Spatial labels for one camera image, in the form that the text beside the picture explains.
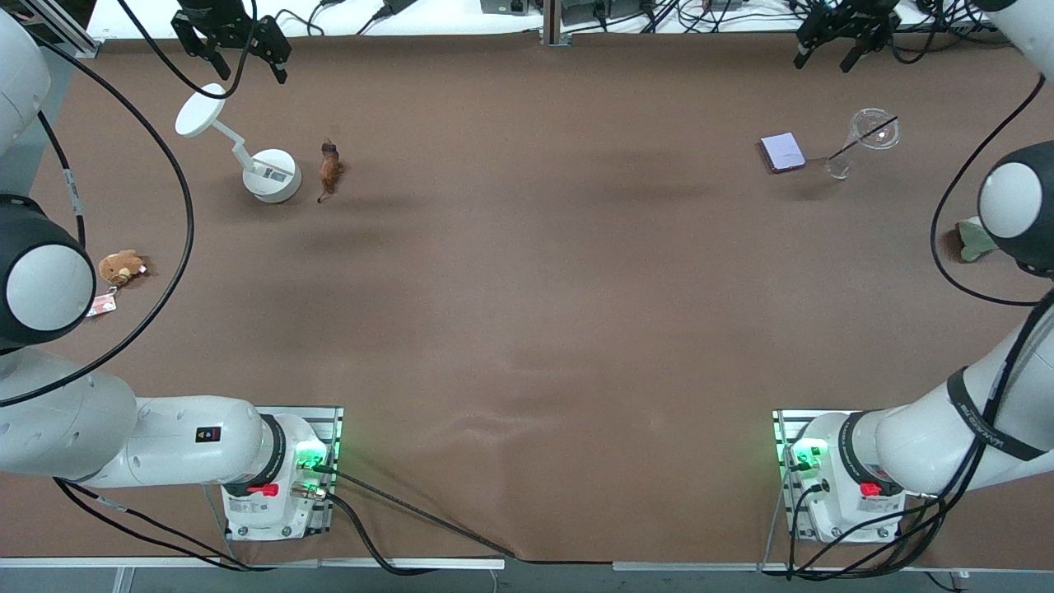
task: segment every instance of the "pink tag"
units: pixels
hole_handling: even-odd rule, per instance
[[[101,296],[96,296],[92,301],[92,309],[87,311],[87,315],[84,317],[92,318],[95,316],[101,316],[102,314],[109,314],[110,312],[117,311],[117,300],[114,299],[114,294],[103,294]]]

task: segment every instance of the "red button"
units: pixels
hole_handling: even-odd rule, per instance
[[[264,485],[261,487],[249,487],[246,490],[249,492],[258,492],[264,496],[278,496],[278,485]]]
[[[873,482],[864,482],[860,485],[860,494],[864,496],[878,496],[882,494],[882,487]]]

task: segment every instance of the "brown table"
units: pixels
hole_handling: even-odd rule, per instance
[[[843,75],[844,47],[798,72],[789,35],[582,44],[298,39],[286,85],[250,60],[222,120],[250,149],[299,159],[304,185],[280,205],[243,190],[226,138],[175,134],[189,92],[155,57],[110,47],[91,65],[171,142],[197,240],[169,308],[108,371],[141,396],[344,406],[345,470],[524,558],[758,561],[779,483],[774,409],[913,401],[1023,319],[944,283],[926,231],[948,179],[1036,73],[1013,50],[965,48]],[[208,79],[208,64],[174,59]],[[793,131],[822,156],[867,105],[899,114],[903,141],[848,180],[762,164],[761,136]],[[972,213],[997,157],[1052,135],[1052,107],[1042,95],[993,143],[942,229]],[[154,302],[182,205],[159,151],[83,77],[57,132],[93,257],[134,248],[155,272],[48,347],[87,361]],[[350,173],[318,204],[325,136]],[[48,156],[33,197],[66,222],[64,195]],[[1043,289],[1002,255],[953,270],[1003,295]],[[971,494],[926,566],[1054,569],[1036,520],[1051,486]],[[345,493],[385,554],[487,553]],[[198,487],[108,496],[219,545]],[[163,553],[43,479],[4,476],[0,499],[4,556]],[[343,518],[239,552],[365,555]]]

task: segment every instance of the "clear glass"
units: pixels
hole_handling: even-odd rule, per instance
[[[882,125],[893,117],[893,114],[884,108],[866,107],[856,112],[850,120],[850,135],[842,143],[846,149],[841,154],[828,158],[824,163],[824,170],[836,179],[844,179],[850,176],[854,165],[857,163],[860,151],[890,150],[900,141],[900,120]]]

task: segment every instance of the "sticky note pad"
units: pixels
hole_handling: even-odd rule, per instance
[[[794,134],[790,132],[761,138],[761,145],[765,149],[773,171],[786,171],[805,164],[805,155],[801,153],[798,140],[794,139]]]

